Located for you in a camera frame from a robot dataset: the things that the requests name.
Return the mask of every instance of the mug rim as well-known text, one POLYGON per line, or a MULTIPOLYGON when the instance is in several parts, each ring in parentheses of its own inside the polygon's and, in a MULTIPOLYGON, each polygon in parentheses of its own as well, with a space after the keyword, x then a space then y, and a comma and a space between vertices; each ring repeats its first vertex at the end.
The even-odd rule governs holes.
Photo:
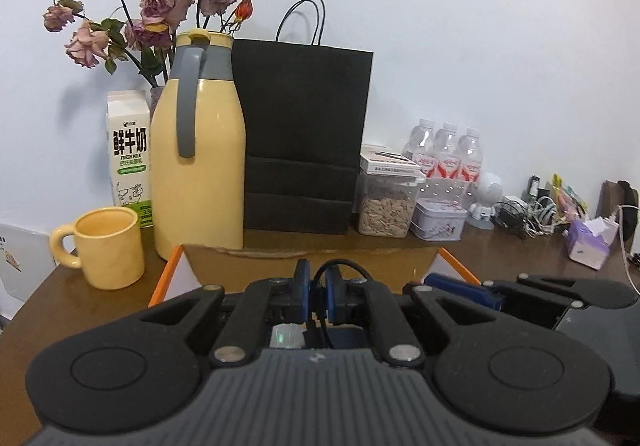
POLYGON ((98 209, 92 209, 91 211, 88 211, 83 215, 80 215, 76 219, 76 221, 74 222, 74 233, 78 236, 81 236, 82 238, 91 238, 91 239, 109 238, 111 236, 121 235, 122 233, 131 229, 137 223, 138 223, 138 214, 130 207, 124 207, 124 206, 99 207, 98 209), (80 231, 78 231, 78 223, 81 222, 82 219, 85 219, 86 217, 90 217, 91 215, 95 215, 97 213, 101 213, 104 211, 122 211, 124 213, 129 213, 130 215, 133 215, 133 221, 124 229, 116 231, 115 233, 109 233, 108 235, 98 235, 98 236, 86 235, 85 233, 81 233, 80 231))

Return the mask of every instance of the gray thermos handle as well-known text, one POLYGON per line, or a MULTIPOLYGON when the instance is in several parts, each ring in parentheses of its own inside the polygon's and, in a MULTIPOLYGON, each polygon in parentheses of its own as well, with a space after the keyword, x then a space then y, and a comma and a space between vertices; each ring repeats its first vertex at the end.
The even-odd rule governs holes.
POLYGON ((190 46, 184 51, 180 62, 175 134, 178 139, 178 154, 183 159, 196 155, 196 97, 204 58, 204 48, 190 46))

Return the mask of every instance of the yellow lid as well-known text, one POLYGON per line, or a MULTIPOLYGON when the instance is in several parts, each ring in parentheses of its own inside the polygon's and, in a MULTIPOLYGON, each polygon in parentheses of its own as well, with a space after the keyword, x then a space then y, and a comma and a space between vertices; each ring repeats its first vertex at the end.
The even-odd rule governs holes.
POLYGON ((178 34, 175 45, 182 47, 184 45, 191 45, 192 43, 206 43, 207 41, 209 45, 231 48, 234 39, 229 36, 229 34, 223 34, 222 32, 213 32, 207 29, 191 29, 190 31, 178 34))

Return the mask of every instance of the yellow thermos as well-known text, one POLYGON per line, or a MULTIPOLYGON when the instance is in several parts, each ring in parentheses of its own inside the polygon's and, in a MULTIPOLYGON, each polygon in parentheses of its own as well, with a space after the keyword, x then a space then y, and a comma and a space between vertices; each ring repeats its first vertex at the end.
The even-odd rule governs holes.
POLYGON ((205 29, 178 35, 151 123, 151 205, 164 259, 182 243, 242 249, 246 141, 232 43, 205 29))

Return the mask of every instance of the purple tissue box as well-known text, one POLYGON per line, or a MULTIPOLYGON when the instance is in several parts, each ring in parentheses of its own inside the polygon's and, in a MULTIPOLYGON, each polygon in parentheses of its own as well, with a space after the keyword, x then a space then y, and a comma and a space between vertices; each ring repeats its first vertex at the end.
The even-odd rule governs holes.
POLYGON ((591 269, 599 270, 609 256, 609 246, 601 236, 594 236, 589 228, 578 220, 569 226, 566 237, 569 258, 591 269))

